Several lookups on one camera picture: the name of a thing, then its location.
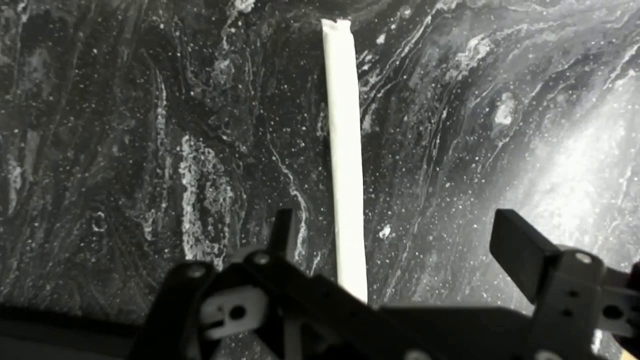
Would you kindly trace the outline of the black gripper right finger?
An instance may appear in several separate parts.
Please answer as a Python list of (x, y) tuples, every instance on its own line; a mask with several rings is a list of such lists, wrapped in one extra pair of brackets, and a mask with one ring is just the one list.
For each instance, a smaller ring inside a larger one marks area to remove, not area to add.
[(545, 290), (549, 265), (560, 253), (560, 248), (516, 210), (498, 208), (490, 234), (490, 253), (525, 297), (537, 304)]

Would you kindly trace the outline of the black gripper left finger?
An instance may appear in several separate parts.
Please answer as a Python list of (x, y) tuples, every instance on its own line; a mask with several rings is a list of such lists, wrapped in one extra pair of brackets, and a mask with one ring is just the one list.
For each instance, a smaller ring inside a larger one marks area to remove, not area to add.
[(290, 208), (282, 208), (275, 215), (268, 250), (280, 257), (287, 257), (290, 250), (292, 218), (294, 211)]

